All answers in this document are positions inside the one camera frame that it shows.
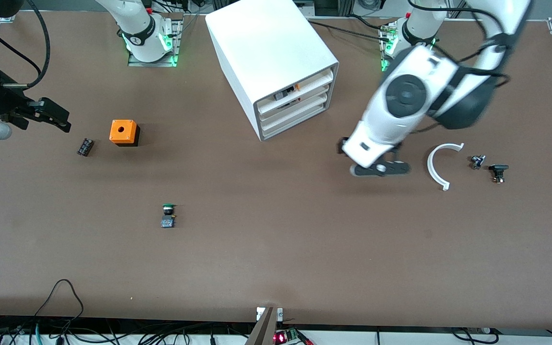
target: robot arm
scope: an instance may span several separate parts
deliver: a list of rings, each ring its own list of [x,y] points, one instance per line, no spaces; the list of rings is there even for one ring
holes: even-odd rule
[[[401,50],[342,146],[344,153],[368,168],[412,132],[424,115],[448,129],[473,125],[493,96],[497,76],[513,52],[531,2],[468,0],[471,8],[486,11],[500,22],[479,15],[487,38],[473,68],[438,57],[424,44]],[[415,12],[408,22],[416,20]]]
[[[127,49],[142,62],[154,62],[173,49],[172,20],[147,13],[141,0],[95,0],[121,29]]]

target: white curved plastic piece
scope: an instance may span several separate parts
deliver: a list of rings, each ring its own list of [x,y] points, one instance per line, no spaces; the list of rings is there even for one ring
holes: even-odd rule
[[[436,153],[436,151],[440,149],[451,149],[458,152],[461,151],[462,148],[464,148],[463,142],[461,145],[450,143],[438,145],[433,151],[431,151],[429,157],[427,158],[427,170],[429,170],[429,174],[431,175],[431,177],[433,177],[437,183],[442,185],[442,190],[449,190],[448,188],[451,184],[440,177],[440,175],[438,175],[438,173],[436,172],[436,169],[434,169],[434,153]]]

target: brown tabletop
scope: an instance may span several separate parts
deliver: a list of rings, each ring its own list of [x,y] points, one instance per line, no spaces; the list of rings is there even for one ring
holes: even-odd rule
[[[68,109],[72,131],[32,123],[0,141],[0,314],[33,314],[65,277],[94,317],[252,321],[271,304],[296,323],[552,328],[545,23],[528,24],[512,82],[477,125],[408,136],[409,175],[358,179],[335,148],[381,79],[375,41],[316,28],[340,61],[331,108],[259,142],[203,17],[169,69],[127,67],[107,13],[44,17],[50,68],[26,94]],[[0,34],[41,65],[34,14]],[[471,22],[447,22],[439,36],[457,57],[481,38]],[[35,78],[1,45],[0,68]],[[138,122],[139,147],[109,142],[116,118]],[[96,140],[87,158],[76,154],[84,138]],[[447,192],[425,168],[444,142],[465,143],[436,155]],[[510,165],[506,183],[471,170],[478,154]],[[163,203],[179,205],[177,228],[160,228]],[[67,287],[44,309],[76,312]]]

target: small black component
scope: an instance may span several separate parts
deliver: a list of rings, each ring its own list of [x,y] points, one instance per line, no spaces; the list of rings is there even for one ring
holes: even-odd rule
[[[470,160],[472,161],[471,163],[471,168],[473,168],[474,170],[479,170],[480,169],[480,166],[483,165],[484,163],[484,160],[486,159],[487,157],[485,155],[479,155],[479,156],[474,156],[472,157]]]
[[[504,183],[504,170],[508,169],[506,164],[493,164],[489,166],[489,170],[493,171],[495,177],[493,177],[493,182],[497,184]]]
[[[173,214],[174,204],[163,204],[163,217],[161,218],[162,228],[175,228],[176,215]]]
[[[93,140],[85,138],[85,140],[82,142],[82,146],[78,149],[77,153],[81,156],[87,157],[94,144],[95,142]]]
[[[344,143],[348,140],[348,137],[347,136],[344,136],[342,138],[340,138],[340,140],[338,140],[338,154],[339,155],[344,155],[344,150],[342,150],[342,146],[344,145]]]
[[[339,155],[346,155],[342,146],[346,143],[348,137],[343,137],[338,140],[337,153]],[[397,153],[401,148],[402,144],[399,143],[397,146],[393,147],[391,150],[387,151],[384,155],[381,155],[371,166],[367,168],[362,167],[359,164],[351,166],[351,175],[355,177],[371,177],[378,176],[383,177],[387,175],[405,175],[410,172],[410,164],[398,160]],[[391,159],[385,159],[387,153],[391,154]]]

